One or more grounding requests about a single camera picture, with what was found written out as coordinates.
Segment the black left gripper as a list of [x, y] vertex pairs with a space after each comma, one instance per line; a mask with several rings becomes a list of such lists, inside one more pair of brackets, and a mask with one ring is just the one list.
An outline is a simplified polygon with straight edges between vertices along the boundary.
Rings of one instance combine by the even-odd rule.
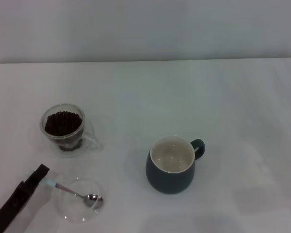
[[31, 198], [39, 183], [49, 172], [49, 168], [41, 164], [31, 173], [24, 183], [20, 183], [7, 202], [0, 208], [0, 233], [5, 232], [16, 216]]

